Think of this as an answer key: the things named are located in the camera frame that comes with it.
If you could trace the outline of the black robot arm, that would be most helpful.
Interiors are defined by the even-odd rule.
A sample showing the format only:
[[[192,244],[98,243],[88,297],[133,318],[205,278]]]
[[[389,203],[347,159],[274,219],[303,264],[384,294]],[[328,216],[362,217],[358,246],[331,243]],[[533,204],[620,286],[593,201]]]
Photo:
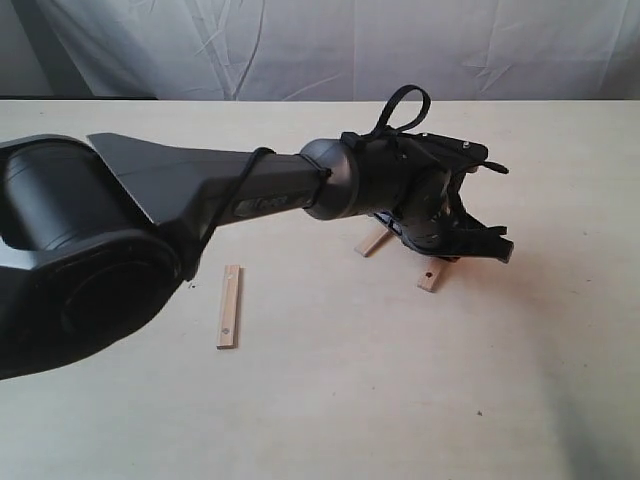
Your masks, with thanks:
[[[61,368],[136,332],[191,280],[219,227],[301,209],[371,216],[409,249],[507,262],[503,226],[465,209],[486,147],[344,133],[297,154],[166,146],[115,133],[1,146],[1,376]]]

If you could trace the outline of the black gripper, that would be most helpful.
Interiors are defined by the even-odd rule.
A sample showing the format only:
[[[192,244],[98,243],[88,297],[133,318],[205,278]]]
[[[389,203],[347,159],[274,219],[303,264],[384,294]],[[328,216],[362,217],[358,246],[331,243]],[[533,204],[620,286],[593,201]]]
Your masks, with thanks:
[[[460,189],[480,168],[509,170],[488,159],[486,146],[436,134],[403,134],[401,153],[422,169],[393,208],[371,215],[407,248],[428,257],[487,258],[508,263],[514,243],[505,226],[488,227],[465,208]]]

